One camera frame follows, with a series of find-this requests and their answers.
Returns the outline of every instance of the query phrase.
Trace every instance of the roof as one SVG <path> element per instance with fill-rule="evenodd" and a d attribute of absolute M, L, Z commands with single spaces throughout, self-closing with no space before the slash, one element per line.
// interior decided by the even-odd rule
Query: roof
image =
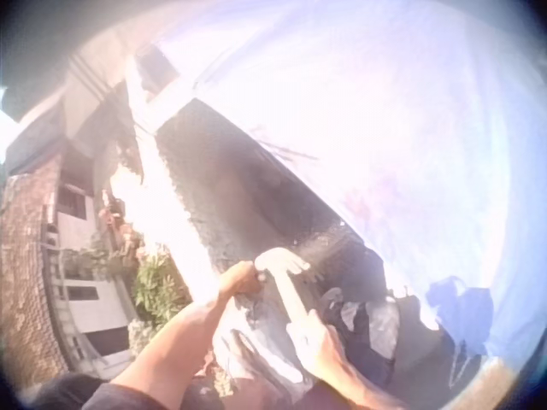
<path fill-rule="evenodd" d="M 53 203 L 62 154 L 33 173 L 10 177 L 3 196 L 0 325 L 3 364 L 23 389 L 68 370 L 50 317 L 41 237 L 44 208 Z"/>

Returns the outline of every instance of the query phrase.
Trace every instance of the blue cloth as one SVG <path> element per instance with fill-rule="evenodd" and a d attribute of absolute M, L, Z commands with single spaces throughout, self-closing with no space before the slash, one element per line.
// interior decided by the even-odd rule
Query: blue cloth
<path fill-rule="evenodd" d="M 160 46 L 457 343 L 519 368 L 547 326 L 545 84 L 440 3 L 233 1 Z"/>

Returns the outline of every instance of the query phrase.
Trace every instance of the finger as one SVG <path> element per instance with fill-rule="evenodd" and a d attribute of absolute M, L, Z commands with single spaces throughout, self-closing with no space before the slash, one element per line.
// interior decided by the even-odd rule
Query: finger
<path fill-rule="evenodd" d="M 299 273 L 302 273 L 302 268 L 295 261 L 287 261 L 286 266 L 289 272 L 293 275 L 298 275 Z"/>
<path fill-rule="evenodd" d="M 300 256 L 296 255 L 296 254 L 293 254 L 291 251 L 288 251 L 291 253 L 291 260 L 292 260 L 292 263 L 294 263 L 295 265 L 297 265 L 297 267 L 299 267 L 300 269 L 302 269 L 303 271 L 307 271 L 310 267 L 310 264 L 305 261 L 304 259 L 302 259 Z"/>

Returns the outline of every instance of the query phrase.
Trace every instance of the house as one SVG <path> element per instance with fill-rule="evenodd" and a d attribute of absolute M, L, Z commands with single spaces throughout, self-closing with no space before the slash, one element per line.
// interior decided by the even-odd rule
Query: house
<path fill-rule="evenodd" d="M 4 164 L 0 326 L 4 370 L 19 391 L 67 371 L 111 379 L 132 359 L 123 282 L 63 263 L 100 231 L 93 159 L 63 123 L 62 102 L 48 101 Z"/>

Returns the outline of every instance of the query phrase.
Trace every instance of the dark clothing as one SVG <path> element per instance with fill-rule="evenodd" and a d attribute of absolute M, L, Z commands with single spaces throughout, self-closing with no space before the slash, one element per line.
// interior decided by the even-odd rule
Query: dark clothing
<path fill-rule="evenodd" d="M 80 410 L 104 381 L 81 373 L 67 373 L 44 384 L 31 407 L 36 410 Z"/>
<path fill-rule="evenodd" d="M 105 383 L 86 374 L 68 373 L 50 380 L 32 402 L 36 410 L 163 409 L 146 394 L 127 387 Z M 221 399 L 207 378 L 195 377 L 186 388 L 180 406 L 183 410 L 222 410 Z"/>
<path fill-rule="evenodd" d="M 103 384 L 82 410 L 165 410 L 150 396 L 128 387 Z"/>

